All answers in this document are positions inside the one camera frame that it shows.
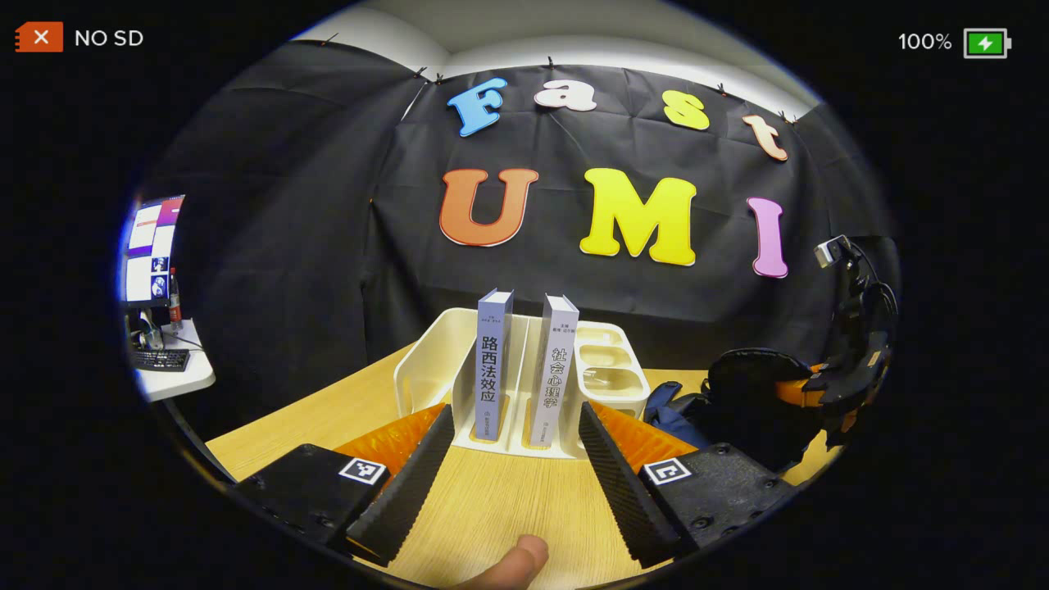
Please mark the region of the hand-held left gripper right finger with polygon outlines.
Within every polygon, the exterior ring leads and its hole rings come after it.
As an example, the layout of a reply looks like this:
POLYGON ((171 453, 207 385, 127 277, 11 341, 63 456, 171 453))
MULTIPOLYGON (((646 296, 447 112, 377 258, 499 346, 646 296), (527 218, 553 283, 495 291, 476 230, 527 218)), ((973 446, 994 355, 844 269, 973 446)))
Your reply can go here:
POLYGON ((643 567, 737 538, 797 486, 727 443, 698 451, 642 421, 585 401, 579 436, 630 556, 643 567))

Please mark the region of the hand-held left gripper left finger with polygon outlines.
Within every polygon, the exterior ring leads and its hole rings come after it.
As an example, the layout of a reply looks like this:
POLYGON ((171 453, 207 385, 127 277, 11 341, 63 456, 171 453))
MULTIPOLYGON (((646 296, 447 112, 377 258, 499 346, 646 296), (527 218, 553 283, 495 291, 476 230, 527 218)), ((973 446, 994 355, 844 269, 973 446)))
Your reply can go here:
POLYGON ((234 489, 314 542, 379 566, 397 557, 456 436, 445 403, 336 451, 302 444, 234 489))

